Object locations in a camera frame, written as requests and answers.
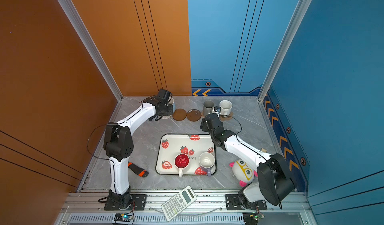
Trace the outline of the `white speckled mug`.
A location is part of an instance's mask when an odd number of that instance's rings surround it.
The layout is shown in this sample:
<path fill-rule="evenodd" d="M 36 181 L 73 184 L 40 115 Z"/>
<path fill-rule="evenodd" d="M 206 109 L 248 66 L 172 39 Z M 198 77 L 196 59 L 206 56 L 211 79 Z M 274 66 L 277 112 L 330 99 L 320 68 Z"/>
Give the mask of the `white speckled mug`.
<path fill-rule="evenodd" d="M 220 101 L 219 106 L 221 108 L 220 114 L 222 117 L 226 118 L 231 114 L 232 107 L 233 107 L 232 102 L 230 102 L 229 100 L 222 100 Z"/>

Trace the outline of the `dark brown scratched coaster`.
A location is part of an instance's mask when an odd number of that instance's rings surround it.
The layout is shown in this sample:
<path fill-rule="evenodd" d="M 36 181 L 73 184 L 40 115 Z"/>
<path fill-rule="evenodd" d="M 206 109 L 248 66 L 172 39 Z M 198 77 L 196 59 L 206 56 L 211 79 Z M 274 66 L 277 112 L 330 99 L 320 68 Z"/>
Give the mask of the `dark brown scratched coaster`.
<path fill-rule="evenodd" d="M 187 119 L 191 122 L 197 122 L 201 119 L 202 113 L 197 109 L 191 109 L 187 112 Z"/>

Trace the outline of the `plain brown wooden coaster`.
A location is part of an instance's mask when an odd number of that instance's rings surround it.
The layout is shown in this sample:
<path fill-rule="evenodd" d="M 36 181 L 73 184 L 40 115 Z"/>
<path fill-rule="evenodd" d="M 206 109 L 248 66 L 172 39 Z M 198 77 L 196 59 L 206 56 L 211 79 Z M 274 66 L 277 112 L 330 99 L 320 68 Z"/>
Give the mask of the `plain brown wooden coaster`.
<path fill-rule="evenodd" d="M 176 109 L 172 117 L 175 121 L 183 121 L 187 117 L 187 112 L 184 109 Z"/>

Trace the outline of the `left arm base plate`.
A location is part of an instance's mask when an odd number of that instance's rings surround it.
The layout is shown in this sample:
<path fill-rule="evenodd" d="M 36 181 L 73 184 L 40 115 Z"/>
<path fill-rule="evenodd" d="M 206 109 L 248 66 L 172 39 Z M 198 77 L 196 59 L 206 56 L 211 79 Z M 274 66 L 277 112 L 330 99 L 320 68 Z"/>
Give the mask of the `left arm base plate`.
<path fill-rule="evenodd" d="M 146 194 L 108 195 L 104 206 L 105 211 L 143 211 L 147 202 Z"/>

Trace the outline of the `grey metal mug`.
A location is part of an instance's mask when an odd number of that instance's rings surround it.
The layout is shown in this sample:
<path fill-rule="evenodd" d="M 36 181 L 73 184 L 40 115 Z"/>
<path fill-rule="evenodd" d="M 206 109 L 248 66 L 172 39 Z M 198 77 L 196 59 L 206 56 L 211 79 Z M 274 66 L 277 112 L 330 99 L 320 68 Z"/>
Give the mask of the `grey metal mug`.
<path fill-rule="evenodd" d="M 211 100 L 206 100 L 203 103 L 203 116 L 207 116 L 209 114 L 212 114 L 215 109 L 215 103 Z"/>

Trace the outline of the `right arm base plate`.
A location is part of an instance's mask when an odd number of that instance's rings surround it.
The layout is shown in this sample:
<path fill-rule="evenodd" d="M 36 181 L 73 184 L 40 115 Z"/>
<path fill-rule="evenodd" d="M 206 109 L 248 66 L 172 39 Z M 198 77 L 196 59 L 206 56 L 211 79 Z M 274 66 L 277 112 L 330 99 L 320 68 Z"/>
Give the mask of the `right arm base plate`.
<path fill-rule="evenodd" d="M 226 208 L 229 211 L 234 210 L 267 210 L 266 201 L 249 202 L 243 195 L 239 194 L 226 194 Z"/>

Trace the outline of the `white mug blue handle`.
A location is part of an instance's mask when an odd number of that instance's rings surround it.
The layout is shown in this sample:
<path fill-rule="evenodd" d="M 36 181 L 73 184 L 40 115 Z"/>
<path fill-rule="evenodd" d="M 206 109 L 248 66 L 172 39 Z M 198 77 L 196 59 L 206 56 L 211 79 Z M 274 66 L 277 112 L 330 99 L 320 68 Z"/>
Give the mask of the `white mug blue handle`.
<path fill-rule="evenodd" d="M 171 100 L 169 101 L 169 106 L 172 108 L 172 111 L 174 112 L 175 111 L 175 100 L 174 100 L 174 98 L 171 98 Z"/>

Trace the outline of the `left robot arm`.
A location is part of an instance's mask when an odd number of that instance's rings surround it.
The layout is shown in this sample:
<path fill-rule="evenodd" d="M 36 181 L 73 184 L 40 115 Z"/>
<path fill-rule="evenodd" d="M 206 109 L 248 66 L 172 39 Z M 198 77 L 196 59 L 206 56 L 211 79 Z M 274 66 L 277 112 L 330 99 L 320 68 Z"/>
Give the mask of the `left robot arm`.
<path fill-rule="evenodd" d="M 128 177 L 129 157 L 134 150 L 132 135 L 145 121 L 158 119 L 173 113 L 169 101 L 145 99 L 142 105 L 116 123 L 108 123 L 105 130 L 104 150 L 111 167 L 111 188 L 107 204 L 126 210 L 132 202 Z"/>

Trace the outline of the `paw shaped wooden coaster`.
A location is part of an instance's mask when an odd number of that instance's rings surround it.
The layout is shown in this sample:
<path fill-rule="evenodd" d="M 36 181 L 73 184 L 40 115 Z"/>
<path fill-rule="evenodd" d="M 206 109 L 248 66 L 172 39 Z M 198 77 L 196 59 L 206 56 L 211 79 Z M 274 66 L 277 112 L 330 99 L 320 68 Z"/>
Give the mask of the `paw shaped wooden coaster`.
<path fill-rule="evenodd" d="M 233 115 L 234 115 L 233 112 L 230 112 L 230 114 L 227 116 L 220 115 L 220 119 L 221 119 L 221 121 L 228 121 L 228 120 L 231 120 L 233 118 Z"/>

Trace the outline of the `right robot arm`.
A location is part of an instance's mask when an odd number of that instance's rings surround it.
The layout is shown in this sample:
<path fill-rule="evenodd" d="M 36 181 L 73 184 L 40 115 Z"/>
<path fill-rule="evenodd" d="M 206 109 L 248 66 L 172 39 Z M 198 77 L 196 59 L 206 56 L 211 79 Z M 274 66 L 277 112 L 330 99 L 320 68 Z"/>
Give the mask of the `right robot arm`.
<path fill-rule="evenodd" d="M 202 131 L 210 134 L 215 146 L 243 160 L 258 175 L 258 181 L 239 191 L 239 202 L 244 209 L 251 209 L 255 202 L 267 201 L 282 208 L 282 201 L 295 188 L 293 174 L 284 156 L 262 152 L 243 141 L 238 133 L 224 128 L 216 113 L 202 118 Z"/>

